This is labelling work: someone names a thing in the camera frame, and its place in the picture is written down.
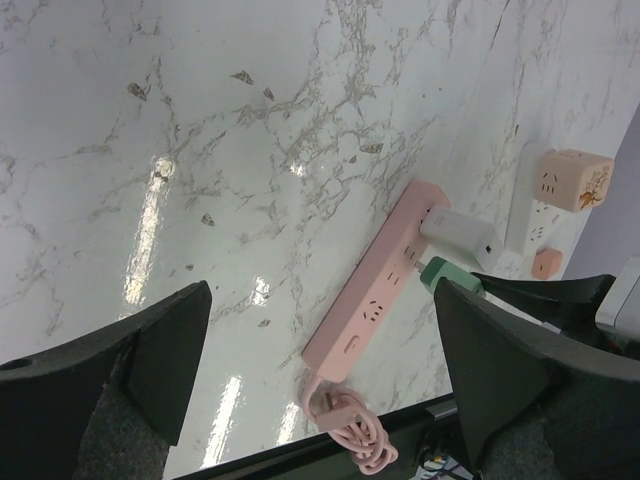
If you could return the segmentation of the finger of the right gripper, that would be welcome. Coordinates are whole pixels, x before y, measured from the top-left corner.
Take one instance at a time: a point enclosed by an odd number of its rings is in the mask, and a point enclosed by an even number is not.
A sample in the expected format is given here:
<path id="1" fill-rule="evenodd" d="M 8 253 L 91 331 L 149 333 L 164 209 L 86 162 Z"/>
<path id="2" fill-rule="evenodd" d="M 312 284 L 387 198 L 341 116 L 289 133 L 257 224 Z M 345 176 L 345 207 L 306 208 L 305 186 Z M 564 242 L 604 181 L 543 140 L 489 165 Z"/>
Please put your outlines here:
<path id="1" fill-rule="evenodd" d="M 573 280 L 512 280 L 474 273 L 484 290 L 561 330 L 593 327 L 598 308 L 616 278 L 609 274 Z"/>

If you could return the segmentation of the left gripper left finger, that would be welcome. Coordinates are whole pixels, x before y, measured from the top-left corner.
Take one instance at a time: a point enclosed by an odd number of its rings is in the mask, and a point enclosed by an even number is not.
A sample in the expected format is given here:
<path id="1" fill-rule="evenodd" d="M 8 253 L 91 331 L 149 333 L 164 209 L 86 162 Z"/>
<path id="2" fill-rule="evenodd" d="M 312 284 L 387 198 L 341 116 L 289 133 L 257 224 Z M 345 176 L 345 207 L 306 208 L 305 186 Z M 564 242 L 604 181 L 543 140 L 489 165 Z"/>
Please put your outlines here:
<path id="1" fill-rule="evenodd" d="M 180 438 L 212 294 L 200 281 L 1 366 L 4 479 L 160 479 Z"/>

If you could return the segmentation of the white triangular power strip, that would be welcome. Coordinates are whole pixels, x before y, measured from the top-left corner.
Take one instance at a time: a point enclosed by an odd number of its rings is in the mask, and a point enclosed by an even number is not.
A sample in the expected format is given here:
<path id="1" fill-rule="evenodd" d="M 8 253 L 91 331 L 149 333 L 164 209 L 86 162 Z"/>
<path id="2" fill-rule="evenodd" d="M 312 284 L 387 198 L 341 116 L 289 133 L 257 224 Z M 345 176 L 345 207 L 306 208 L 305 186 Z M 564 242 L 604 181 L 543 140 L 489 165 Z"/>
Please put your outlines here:
<path id="1" fill-rule="evenodd" d="M 506 230 L 506 248 L 524 257 L 534 255 L 560 225 L 565 212 L 534 198 L 539 160 L 552 152 L 530 142 L 520 152 Z"/>

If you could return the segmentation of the small salmon charger plug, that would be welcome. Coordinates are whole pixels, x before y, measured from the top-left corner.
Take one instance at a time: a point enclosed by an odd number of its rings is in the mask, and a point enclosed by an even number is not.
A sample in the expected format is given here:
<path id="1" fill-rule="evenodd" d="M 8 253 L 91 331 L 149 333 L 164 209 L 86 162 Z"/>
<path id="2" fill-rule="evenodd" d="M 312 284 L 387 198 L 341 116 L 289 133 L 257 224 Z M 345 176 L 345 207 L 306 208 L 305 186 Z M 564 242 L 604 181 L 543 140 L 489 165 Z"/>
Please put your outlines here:
<path id="1" fill-rule="evenodd" d="M 554 248 L 545 248 L 536 253 L 531 267 L 531 276 L 538 280 L 549 280 L 556 275 L 563 261 L 563 253 Z"/>

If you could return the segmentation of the white charger adapter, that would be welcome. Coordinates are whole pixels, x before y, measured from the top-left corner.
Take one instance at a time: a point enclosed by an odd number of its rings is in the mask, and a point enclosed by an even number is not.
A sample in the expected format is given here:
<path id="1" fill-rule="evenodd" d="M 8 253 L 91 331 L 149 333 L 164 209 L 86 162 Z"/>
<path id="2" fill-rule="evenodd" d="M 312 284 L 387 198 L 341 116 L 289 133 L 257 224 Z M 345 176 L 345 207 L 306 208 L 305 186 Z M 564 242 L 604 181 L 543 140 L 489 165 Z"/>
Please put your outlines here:
<path id="1" fill-rule="evenodd" d="M 432 244 L 466 264 L 491 273 L 504 243 L 491 222 L 435 205 L 421 223 L 420 233 Z"/>

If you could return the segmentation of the pink power strip with cord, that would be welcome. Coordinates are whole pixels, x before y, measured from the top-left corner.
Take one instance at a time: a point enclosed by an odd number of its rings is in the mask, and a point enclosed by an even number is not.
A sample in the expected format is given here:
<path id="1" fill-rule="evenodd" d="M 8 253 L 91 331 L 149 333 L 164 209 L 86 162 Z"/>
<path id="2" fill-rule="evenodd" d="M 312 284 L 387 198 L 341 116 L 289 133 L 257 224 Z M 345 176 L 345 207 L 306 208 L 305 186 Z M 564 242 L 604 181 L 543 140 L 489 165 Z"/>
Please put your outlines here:
<path id="1" fill-rule="evenodd" d="M 367 473 L 379 472 L 398 453 L 378 416 L 342 382 L 426 251 L 420 226 L 435 205 L 450 205 L 440 187 L 409 182 L 302 352 L 310 372 L 300 396 L 305 417 L 339 444 L 367 456 Z"/>

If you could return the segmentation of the beige deer cube socket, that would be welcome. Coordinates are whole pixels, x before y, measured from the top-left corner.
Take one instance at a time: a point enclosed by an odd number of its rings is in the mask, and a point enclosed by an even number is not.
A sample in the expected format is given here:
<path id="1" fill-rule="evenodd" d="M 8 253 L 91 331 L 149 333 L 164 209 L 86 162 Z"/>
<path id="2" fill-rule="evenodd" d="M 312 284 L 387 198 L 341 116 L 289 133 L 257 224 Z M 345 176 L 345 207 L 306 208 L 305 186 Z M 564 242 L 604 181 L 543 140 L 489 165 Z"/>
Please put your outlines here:
<path id="1" fill-rule="evenodd" d="M 568 212 L 600 206 L 608 193 L 614 160 L 564 149 L 544 154 L 534 176 L 533 197 Z"/>

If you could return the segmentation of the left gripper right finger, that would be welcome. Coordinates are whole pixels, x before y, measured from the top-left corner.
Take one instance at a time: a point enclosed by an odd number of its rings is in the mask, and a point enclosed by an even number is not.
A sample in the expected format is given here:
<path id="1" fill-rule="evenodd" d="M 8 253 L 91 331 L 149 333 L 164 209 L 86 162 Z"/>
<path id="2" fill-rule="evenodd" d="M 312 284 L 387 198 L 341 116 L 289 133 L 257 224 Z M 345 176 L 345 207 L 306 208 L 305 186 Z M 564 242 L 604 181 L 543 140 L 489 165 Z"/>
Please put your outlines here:
<path id="1" fill-rule="evenodd" d="M 635 479 L 639 363 L 442 279 L 434 291 L 468 466 L 483 479 Z"/>

